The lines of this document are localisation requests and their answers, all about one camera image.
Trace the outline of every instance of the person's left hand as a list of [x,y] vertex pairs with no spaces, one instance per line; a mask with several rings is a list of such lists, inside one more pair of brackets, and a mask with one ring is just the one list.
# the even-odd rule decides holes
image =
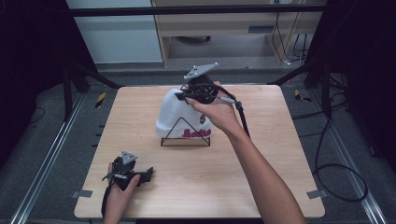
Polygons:
[[[112,172],[113,166],[111,163],[108,166],[108,173]],[[125,213],[128,203],[131,200],[132,193],[139,183],[140,175],[136,175],[131,179],[128,187],[125,190],[120,189],[117,184],[111,186],[110,193],[106,202],[106,213],[104,224],[120,223],[123,214]]]

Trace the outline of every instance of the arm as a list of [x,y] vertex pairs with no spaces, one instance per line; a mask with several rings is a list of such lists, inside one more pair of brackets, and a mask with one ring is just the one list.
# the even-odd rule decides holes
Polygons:
[[188,102],[195,110],[207,115],[229,138],[263,222],[305,223],[303,213],[288,186],[246,135],[233,106],[220,99],[210,105],[202,105],[192,99],[188,99]]
[[[111,163],[108,166],[108,172],[111,173]],[[111,186],[111,191],[108,194],[106,202],[106,213],[103,220],[104,224],[118,224],[125,213],[128,203],[131,200],[132,193],[139,183],[140,175],[134,176],[129,182],[128,187],[122,191],[117,184]]]

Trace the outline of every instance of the white wall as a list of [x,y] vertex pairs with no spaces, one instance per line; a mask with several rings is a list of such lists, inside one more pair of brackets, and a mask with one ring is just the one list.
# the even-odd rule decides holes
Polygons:
[[[151,7],[149,0],[66,0],[70,8]],[[153,16],[75,17],[95,63],[161,63]]]

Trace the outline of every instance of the tabletop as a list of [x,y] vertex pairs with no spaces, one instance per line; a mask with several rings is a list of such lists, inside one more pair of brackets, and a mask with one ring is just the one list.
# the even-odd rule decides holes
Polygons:
[[[289,186],[305,217],[322,217],[317,186],[278,86],[225,85],[244,107],[250,137]],[[212,126],[208,146],[162,146],[156,134],[163,97],[179,86],[119,89],[92,160],[77,217],[102,217],[108,164],[123,150],[138,157],[134,170],[154,167],[151,182],[136,188],[125,213],[129,218],[260,217],[245,174],[226,135]]]

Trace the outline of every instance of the black cable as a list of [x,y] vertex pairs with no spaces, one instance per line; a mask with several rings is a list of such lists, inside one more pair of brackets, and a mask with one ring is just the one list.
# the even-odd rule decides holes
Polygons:
[[[336,110],[337,108],[339,108],[341,105],[345,105],[346,103],[347,103],[347,101],[343,101],[343,102],[341,102],[341,103],[339,103],[339,104],[333,105],[333,106],[331,107],[331,110],[334,111],[334,110]],[[314,112],[314,113],[302,114],[302,115],[295,115],[295,116],[292,116],[291,118],[292,118],[292,119],[305,119],[305,118],[312,117],[312,116],[315,116],[315,115],[319,115],[319,114],[325,113],[325,112],[326,112],[326,111],[324,111],[324,110],[320,110],[320,111]]]
[[279,22],[279,12],[276,13],[276,23],[275,23],[275,26],[274,26],[274,30],[272,32],[272,41],[273,41],[274,48],[276,50],[277,56],[278,56],[279,60],[281,61],[282,58],[280,57],[279,51],[277,50],[276,44],[275,44],[275,30],[277,30],[277,33],[279,35],[279,40],[280,40],[280,43],[282,45],[283,53],[285,54],[286,58],[289,59],[290,62],[297,61],[298,59],[289,58],[288,54],[286,53],[286,48],[285,48],[285,45],[284,45],[283,40],[282,40],[282,35],[280,34],[278,22]]
[[[360,174],[358,174],[358,172],[356,172],[355,170],[351,169],[350,167],[347,167],[347,166],[345,166],[345,165],[343,165],[343,164],[338,164],[338,163],[329,163],[329,164],[325,164],[325,165],[318,166],[318,157],[319,157],[320,147],[321,147],[321,144],[322,144],[322,142],[323,142],[324,134],[325,134],[326,131],[330,128],[331,125],[332,125],[332,119],[328,119],[327,122],[326,122],[326,125],[325,125],[325,127],[324,127],[324,129],[323,129],[323,132],[321,133],[320,139],[319,139],[317,154],[316,154],[316,157],[315,157],[315,171],[312,173],[312,175],[316,175],[317,178],[318,178],[318,181],[319,181],[320,185],[321,185],[323,188],[325,188],[325,189],[326,189],[332,196],[334,196],[335,198],[340,199],[340,200],[345,201],[345,202],[349,202],[349,203],[358,203],[358,202],[361,202],[361,201],[364,200],[364,199],[367,197],[367,195],[368,195],[368,187],[367,187],[366,181],[364,180],[364,178],[363,178]],[[356,176],[361,180],[361,182],[364,184],[364,193],[363,193],[363,195],[362,195],[361,197],[359,197],[358,199],[350,199],[350,198],[342,197],[342,196],[340,196],[340,195],[334,193],[332,190],[330,190],[330,189],[323,183],[323,181],[322,181],[322,179],[321,179],[321,177],[320,177],[320,174],[319,174],[319,171],[320,171],[320,170],[322,170],[322,169],[324,169],[324,168],[328,168],[328,167],[341,167],[341,168],[347,169],[348,171],[350,171],[350,172],[352,172],[354,175],[356,175]]]
[[37,109],[41,109],[41,110],[43,111],[43,114],[40,116],[40,118],[31,121],[29,124],[33,124],[33,123],[38,122],[38,121],[41,120],[41,119],[44,117],[44,115],[46,114],[46,110],[45,110],[43,107],[37,106],[36,108],[37,108]]

